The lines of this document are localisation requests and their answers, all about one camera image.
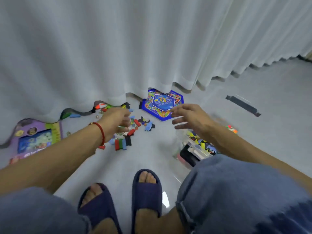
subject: tiled floor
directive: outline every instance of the tiled floor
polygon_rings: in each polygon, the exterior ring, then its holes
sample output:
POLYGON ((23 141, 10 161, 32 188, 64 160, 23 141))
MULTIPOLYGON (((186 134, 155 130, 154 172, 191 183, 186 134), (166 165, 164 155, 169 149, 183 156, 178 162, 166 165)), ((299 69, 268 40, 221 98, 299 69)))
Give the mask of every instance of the tiled floor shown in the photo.
MULTIPOLYGON (((224 118, 238 130, 238 135, 267 153, 283 160, 312 177, 312 64, 298 59, 280 61, 259 69, 248 68, 239 78, 230 76, 224 82, 212 80, 202 91, 198 86, 189 91, 173 87, 184 95, 185 103, 197 103, 209 114, 224 118), (253 114, 225 99, 227 95, 244 98, 262 114, 253 114)), ((135 109, 136 117, 146 116, 154 121, 151 132, 139 129, 132 146, 125 151, 115 151, 107 145, 103 151, 85 161, 55 193, 73 205, 83 190, 93 182, 103 182, 113 196, 117 215, 124 233, 130 232, 131 185, 134 174, 142 168, 152 169, 162 182, 170 207, 175 204, 180 183, 189 170, 173 158, 179 141, 171 120, 161 122, 138 108, 138 101, 127 101, 135 109)), ((63 132, 75 132, 96 121, 95 114, 63 120, 63 132)), ((7 161, 0 156, 0 165, 7 161)))

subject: slide sandal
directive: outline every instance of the slide sandal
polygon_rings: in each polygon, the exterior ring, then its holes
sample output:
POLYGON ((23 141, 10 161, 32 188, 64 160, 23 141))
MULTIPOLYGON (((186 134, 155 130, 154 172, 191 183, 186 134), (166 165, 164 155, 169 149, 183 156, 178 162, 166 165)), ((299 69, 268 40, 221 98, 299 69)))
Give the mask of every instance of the slide sandal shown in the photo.
POLYGON ((162 211, 162 188, 158 176, 149 169, 139 170, 133 179, 132 183, 132 230, 135 232, 135 214, 140 208, 148 208, 155 210, 158 217, 161 217, 162 211), (140 174, 143 171, 151 173, 155 179, 156 184, 139 182, 140 174))
POLYGON ((81 215, 85 215, 90 219, 92 228, 94 228, 103 219, 110 217, 114 221, 118 233, 122 234, 112 196, 110 195, 109 190, 104 184, 97 184, 101 187, 103 193, 96 196, 94 199, 92 199, 90 202, 80 208, 87 191, 90 189, 90 187, 88 187, 80 197, 78 204, 78 213, 81 215))

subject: blue puzzle piece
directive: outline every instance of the blue puzzle piece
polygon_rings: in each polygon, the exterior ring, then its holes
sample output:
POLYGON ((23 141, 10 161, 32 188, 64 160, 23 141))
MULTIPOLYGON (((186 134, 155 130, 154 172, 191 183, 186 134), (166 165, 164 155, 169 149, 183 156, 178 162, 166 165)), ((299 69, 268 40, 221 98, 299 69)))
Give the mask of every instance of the blue puzzle piece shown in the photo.
POLYGON ((126 150, 127 149, 127 144, 126 144, 126 139, 122 140, 122 149, 126 150))
POLYGON ((109 143, 110 145, 115 145, 115 139, 111 139, 108 143, 109 143))
POLYGON ((80 117, 80 115, 79 114, 70 114, 69 117, 80 117))
POLYGON ((152 124, 153 122, 150 121, 149 123, 147 123, 147 125, 145 126, 145 130, 150 130, 152 128, 152 124))

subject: curtain fold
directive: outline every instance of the curtain fold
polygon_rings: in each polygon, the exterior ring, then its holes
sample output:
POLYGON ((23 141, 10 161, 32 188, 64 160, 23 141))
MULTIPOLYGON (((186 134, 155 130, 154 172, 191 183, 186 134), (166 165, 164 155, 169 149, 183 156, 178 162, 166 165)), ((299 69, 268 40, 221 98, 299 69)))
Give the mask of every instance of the curtain fold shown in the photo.
POLYGON ((312 0, 0 0, 0 144, 24 118, 190 90, 312 49, 312 0))

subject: right hand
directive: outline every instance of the right hand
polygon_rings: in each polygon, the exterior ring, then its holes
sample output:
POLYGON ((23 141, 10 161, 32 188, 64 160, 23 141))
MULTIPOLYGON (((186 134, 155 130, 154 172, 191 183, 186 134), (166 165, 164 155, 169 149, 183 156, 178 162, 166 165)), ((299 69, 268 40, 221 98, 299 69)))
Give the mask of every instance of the right hand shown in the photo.
POLYGON ((175 129, 192 129, 200 138, 205 140, 209 139, 209 126, 215 124, 197 104, 180 104, 173 107, 171 109, 171 117, 180 117, 172 121, 173 125, 186 122, 176 125, 175 129))

